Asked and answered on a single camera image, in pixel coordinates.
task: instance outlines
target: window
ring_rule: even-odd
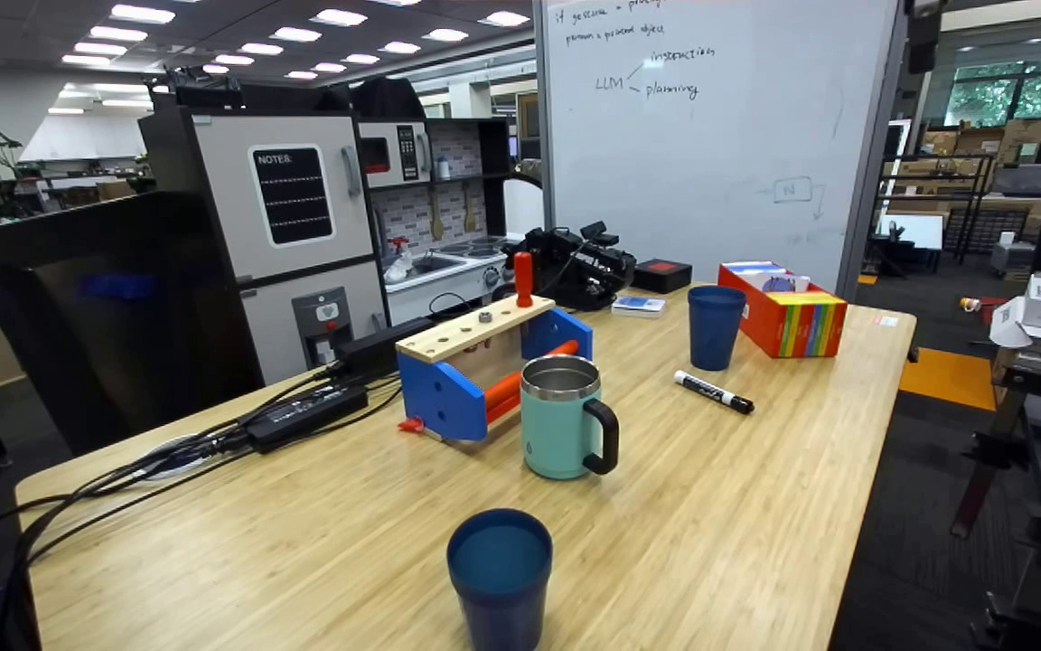
[[[955,70],[946,128],[1000,128],[1010,120],[1041,120],[1041,63]]]

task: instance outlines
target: whiteboard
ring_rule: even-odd
[[[767,257],[838,289],[885,142],[888,0],[535,0],[547,203],[632,257]]]

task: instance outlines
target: power strip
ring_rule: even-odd
[[[348,414],[367,406],[367,391],[358,380],[329,380],[294,399],[267,406],[259,416],[241,422],[255,451],[271,451],[294,439],[305,439]]]

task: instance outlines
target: ceiling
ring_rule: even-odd
[[[143,28],[143,45],[125,45],[124,59],[95,71],[164,71],[210,64],[218,53],[241,53],[241,45],[281,45],[275,28],[317,28],[317,45],[281,45],[275,59],[255,53],[253,64],[229,64],[236,80],[294,82],[288,71],[311,71],[320,63],[348,53],[377,53],[377,64],[348,64],[343,71],[317,71],[305,82],[363,80],[423,63],[443,63],[465,52],[491,52],[532,41],[532,23],[522,28],[496,28],[481,18],[491,12],[532,13],[532,0],[418,0],[416,6],[387,6],[377,0],[131,0],[140,6],[172,12],[170,24],[114,23],[113,0],[0,0],[0,70],[81,70],[63,59],[90,41],[90,24]],[[363,12],[358,28],[311,23],[317,12]],[[423,41],[431,28],[464,28],[464,45]],[[390,41],[418,45],[418,53],[378,52]]]

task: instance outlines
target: ceiling light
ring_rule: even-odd
[[[459,45],[459,41],[465,41],[465,33],[459,33],[459,28],[431,28],[425,41]]]
[[[172,23],[172,12],[137,6],[137,5],[114,5],[114,6],[113,6],[113,18],[118,18],[118,23],[167,24],[167,23]]]
[[[113,24],[95,24],[90,41],[118,41],[118,45],[143,45],[147,33],[143,28],[113,28]]]
[[[311,23],[324,23],[324,24],[366,24],[367,13],[329,6],[329,12],[317,12]]]
[[[281,53],[279,45],[246,45],[246,46],[240,46],[240,52],[246,52],[246,53],[259,53],[259,59],[279,59],[279,53]]]
[[[500,28],[517,28],[517,24],[523,24],[528,18],[517,13],[517,12],[491,12],[491,13],[485,13],[481,23],[485,23],[485,24],[500,24]]]
[[[103,70],[107,59],[90,59],[90,53],[63,53],[64,64],[87,64],[87,70]]]
[[[416,52],[418,52],[418,45],[390,41],[390,45],[387,45],[387,46],[378,46],[378,52],[387,52],[387,53],[416,53]]]
[[[288,28],[288,24],[281,24],[281,28],[271,33],[271,41],[313,45],[317,33],[313,33],[313,28]]]
[[[114,46],[114,45],[76,45],[76,52],[107,53],[107,59],[124,59],[125,53],[125,46]]]
[[[378,64],[378,59],[373,59],[373,53],[348,53],[343,63],[350,63],[350,64]]]
[[[143,95],[143,82],[90,82],[97,95]]]
[[[153,101],[143,101],[143,97],[125,97],[125,101],[103,97],[100,104],[103,107],[153,107]]]
[[[218,64],[253,64],[255,59],[218,53]]]

